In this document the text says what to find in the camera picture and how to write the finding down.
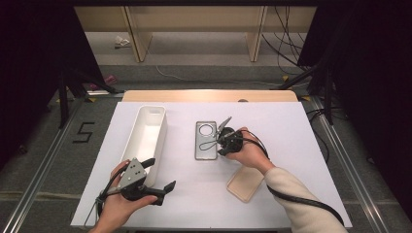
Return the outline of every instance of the phone case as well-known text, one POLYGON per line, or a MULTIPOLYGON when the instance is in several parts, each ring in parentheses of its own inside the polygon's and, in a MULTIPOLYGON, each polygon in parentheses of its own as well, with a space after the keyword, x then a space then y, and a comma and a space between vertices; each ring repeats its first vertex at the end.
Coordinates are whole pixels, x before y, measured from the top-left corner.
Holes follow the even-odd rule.
POLYGON ((196 160, 215 160, 218 158, 216 139, 216 123, 214 121, 198 121, 195 131, 195 150, 196 160))
POLYGON ((256 168, 240 167, 230 181, 227 190, 242 202, 248 203, 257 191, 264 176, 256 168))

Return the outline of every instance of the white rectangular container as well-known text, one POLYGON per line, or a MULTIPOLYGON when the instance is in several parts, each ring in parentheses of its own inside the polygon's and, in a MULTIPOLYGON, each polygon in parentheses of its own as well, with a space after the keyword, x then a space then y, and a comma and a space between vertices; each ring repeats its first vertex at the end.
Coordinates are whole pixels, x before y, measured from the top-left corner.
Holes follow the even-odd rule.
POLYGON ((153 186, 166 138, 166 110, 159 106, 142 106, 136 116, 121 161, 136 157, 140 162, 155 158, 155 164, 146 168, 145 185, 153 186))

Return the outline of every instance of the sleeve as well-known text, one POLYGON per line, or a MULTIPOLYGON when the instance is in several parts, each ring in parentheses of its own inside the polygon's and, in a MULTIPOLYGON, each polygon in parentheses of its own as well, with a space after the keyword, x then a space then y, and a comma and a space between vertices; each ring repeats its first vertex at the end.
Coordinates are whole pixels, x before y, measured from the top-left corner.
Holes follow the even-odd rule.
MULTIPOLYGON (((319 201, 308 188, 288 171, 274 167, 264 175, 266 184, 279 192, 319 201)), ((275 197, 291 220, 292 232, 347 232, 339 220, 324 209, 275 197)))

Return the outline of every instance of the black cable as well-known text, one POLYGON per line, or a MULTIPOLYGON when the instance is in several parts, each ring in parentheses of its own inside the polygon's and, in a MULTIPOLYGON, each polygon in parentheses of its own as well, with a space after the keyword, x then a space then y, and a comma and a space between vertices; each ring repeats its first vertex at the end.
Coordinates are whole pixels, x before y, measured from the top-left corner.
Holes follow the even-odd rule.
MULTIPOLYGON (((282 41, 282 39, 278 36, 278 35, 276 35, 276 33, 273 33, 273 35, 279 40, 279 41, 282 41)), ((283 41, 283 43, 284 44, 286 44, 286 45, 288 45, 288 46, 293 46, 293 47, 295 47, 295 48, 298 48, 298 49, 300 49, 300 50, 302 50, 302 47, 299 47, 299 46, 296 46, 296 45, 292 45, 292 44, 289 44, 288 42, 286 42, 286 41, 283 41)))
POLYGON ((261 37, 262 37, 263 40, 266 42, 266 44, 267 44, 271 49, 273 49, 278 55, 280 55, 280 56, 282 56, 283 58, 285 58, 286 60, 288 60, 288 62, 290 62, 291 64, 295 65, 297 68, 300 68, 301 70, 306 71, 304 68, 298 66, 296 62, 294 62, 294 61, 290 60, 289 58, 287 58, 287 57, 286 57, 284 54, 282 54, 279 50, 276 50, 276 49, 266 40, 266 38, 264 37, 263 34, 261 35, 261 37))
POLYGON ((288 6, 288 8, 287 8, 287 17, 286 17, 286 31, 288 32, 288 38, 289 38, 289 42, 290 42, 290 44, 291 44, 291 50, 292 50, 292 53, 293 53, 293 55, 294 55, 294 52, 293 52, 293 49, 296 51, 296 54, 297 54, 297 56, 299 57, 299 59, 301 59, 302 60, 302 62, 303 63, 305 63, 304 61, 303 61, 303 59, 300 57, 300 52, 297 50, 297 46, 294 44, 294 42, 293 42, 293 40, 292 40, 292 38, 291 38, 291 35, 290 35, 290 33, 289 33, 289 16, 290 16, 290 13, 291 13, 291 7, 290 6, 288 6))
POLYGON ((128 163, 122 166, 120 169, 117 170, 117 172, 110 178, 109 182, 107 183, 106 187, 103 189, 103 191, 100 193, 100 195, 96 198, 95 200, 95 205, 96 205, 96 212, 100 216, 103 212, 103 203, 106 201, 106 198, 109 196, 107 194, 107 191, 109 191, 110 186, 112 185, 113 181, 115 178, 120 175, 122 172, 124 172, 128 167, 128 163))
MULTIPOLYGON (((248 130, 240 130, 240 131, 246 131, 249 132, 250 134, 252 134, 255 138, 257 138, 257 141, 251 140, 251 139, 246 139, 246 138, 234 138, 234 137, 227 137, 227 139, 229 140, 241 140, 241 141, 247 141, 250 143, 253 143, 255 145, 257 145, 262 151, 263 153, 266 155, 267 158, 269 158, 268 154, 267 154, 267 150, 264 147, 262 141, 252 132, 248 131, 248 130)), ((339 222, 344 225, 343 219, 340 216, 339 213, 337 213, 331 206, 319 202, 319 201, 315 201, 315 200, 310 200, 310 199, 306 199, 306 198, 301 198, 301 197, 296 197, 296 196, 291 196, 279 191, 274 190, 273 188, 271 188, 269 185, 267 185, 267 188, 269 189, 269 191, 276 197, 279 197, 281 199, 284 199, 286 201, 290 201, 290 202, 294 202, 294 203, 298 203, 298 204, 303 204, 303 205, 308 205, 308 206, 313 206, 313 207, 317 207, 317 208, 321 208, 324 209, 328 212, 330 212, 331 214, 333 214, 338 220, 339 222)))
POLYGON ((216 141, 216 143, 218 143, 218 144, 220 144, 220 145, 225 145, 225 148, 230 148, 230 146, 229 146, 228 144, 230 144, 231 142, 225 142, 226 140, 229 140, 229 141, 241 141, 242 144, 243 144, 244 141, 247 141, 247 142, 249 142, 249 143, 255 144, 256 146, 258 146, 258 147, 263 151, 264 155, 270 160, 269 154, 267 153, 266 147, 264 146, 263 142, 258 138, 258 136, 256 136, 254 133, 252 133, 252 132, 249 131, 249 130, 237 130, 237 131, 232 131, 230 134, 227 134, 227 136, 222 136, 222 137, 220 137, 220 138, 216 141), (257 141, 236 136, 236 133, 237 133, 237 132, 248 132, 248 133, 250 133, 252 136, 254 136, 254 137, 257 139, 257 141))
MULTIPOLYGON (((279 48, 278 48, 278 51, 281 50, 281 47, 282 47, 282 44, 283 44, 283 43, 285 43, 285 44, 287 44, 287 45, 290 45, 292 54, 293 54, 293 56, 294 56, 294 59, 297 61, 297 57, 296 57, 295 52, 293 51, 293 49, 296 51, 296 53, 297 53, 299 56, 300 56, 300 54, 299 54, 299 51, 297 50, 297 47, 296 47, 296 45, 294 44, 294 42, 293 42, 293 40, 292 40, 292 38, 291 38, 291 36, 290 36, 290 34, 289 34, 289 15, 290 15, 290 10, 291 10, 291 9, 290 9, 290 7, 286 7, 286 24, 284 24, 282 18, 280 17, 277 8, 275 7, 274 9, 275 9, 275 12, 276 12, 276 15, 277 15, 278 19, 280 20, 280 22, 281 22, 281 24, 282 24, 282 28, 284 29, 284 34, 283 34, 283 36, 282 36, 282 39, 279 38, 279 37, 275 34, 275 36, 281 41, 281 43, 280 43, 280 45, 279 45, 279 48), (288 43, 284 41, 285 36, 288 36, 288 40, 289 40, 288 43)), ((294 64, 296 67, 299 67, 299 68, 302 69, 303 71, 306 71, 305 68, 302 68, 302 67, 300 67, 299 65, 297 65, 297 62, 292 62, 292 64, 294 64)), ((285 72, 285 73, 287 73, 287 74, 289 74, 289 75, 297 75, 297 74, 291 74, 291 73, 286 72, 286 71, 280 66, 280 64, 279 64, 279 53, 278 53, 278 66, 279 66, 279 68, 280 68, 283 72, 285 72)))
MULTIPOLYGON (((333 106, 333 107, 331 107, 331 109, 342 109, 342 107, 333 106)), ((309 114, 312 114, 312 113, 315 113, 315 112, 319 112, 319 111, 324 111, 324 110, 325 110, 325 109, 312 110, 312 111, 306 112, 306 115, 309 115, 309 114)))
POLYGON ((297 33, 297 35, 300 37, 300 40, 302 40, 303 43, 305 43, 305 40, 303 40, 302 36, 300 35, 300 33, 297 33))
POLYGON ((88 215, 87 215, 87 218, 86 218, 86 220, 85 220, 85 223, 83 224, 83 227, 86 227, 86 223, 87 223, 87 221, 88 221, 88 218, 89 218, 90 215, 91 215, 91 212, 92 212, 93 209, 94 209, 94 206, 96 206, 96 202, 94 202, 93 206, 92 206, 91 209, 90 209, 90 212, 88 212, 88 215))
POLYGON ((312 118, 309 120, 309 124, 312 127, 313 132, 315 133, 315 135, 321 140, 321 142, 324 144, 325 149, 326 149, 326 158, 325 158, 325 163, 329 162, 329 158, 330 158, 330 152, 329 152, 329 147, 327 146, 326 142, 324 141, 324 139, 322 139, 321 135, 318 134, 318 132, 313 128, 312 122, 315 119, 315 117, 318 117, 320 115, 322 115, 323 113, 321 112, 317 112, 315 113, 312 118))
POLYGON ((338 220, 339 222, 344 225, 343 219, 340 216, 339 213, 337 213, 331 206, 319 202, 319 201, 315 201, 315 200, 310 200, 310 199, 306 199, 306 198, 301 198, 301 197, 295 197, 295 196, 290 196, 288 194, 285 193, 281 193, 278 192, 276 190, 274 190, 273 188, 271 188, 269 185, 267 186, 267 188, 269 189, 269 191, 276 197, 279 197, 281 199, 284 199, 286 201, 290 201, 290 202, 294 202, 294 203, 299 203, 299 204, 304 204, 304 205, 308 205, 308 206, 313 206, 313 207, 318 207, 321 209, 324 209, 326 211, 329 211, 331 214, 333 214, 338 220))

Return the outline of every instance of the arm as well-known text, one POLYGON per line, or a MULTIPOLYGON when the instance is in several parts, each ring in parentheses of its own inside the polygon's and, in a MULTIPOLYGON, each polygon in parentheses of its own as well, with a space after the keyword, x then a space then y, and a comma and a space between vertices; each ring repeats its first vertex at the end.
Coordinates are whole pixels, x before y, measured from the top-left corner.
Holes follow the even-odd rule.
MULTIPOLYGON (((244 138, 256 141, 247 128, 242 128, 244 138)), ((319 201, 306 186, 288 171, 276 167, 256 145, 244 142, 242 150, 229 153, 229 159, 235 159, 247 167, 258 169, 266 184, 279 192, 319 201)), ((291 220, 293 232, 347 232, 342 224, 330 212, 317 207, 275 199, 281 204, 291 220)))
MULTIPOLYGON (((111 177, 129 161, 123 161, 115 170, 111 177)), ((117 186, 120 182, 118 175, 112 183, 112 186, 117 186)), ((96 225, 89 232, 106 233, 113 232, 122 227, 130 218, 130 216, 140 208, 148 206, 157 200, 156 196, 145 196, 137 201, 128 201, 121 194, 110 195, 107 197, 103 212, 96 225)))

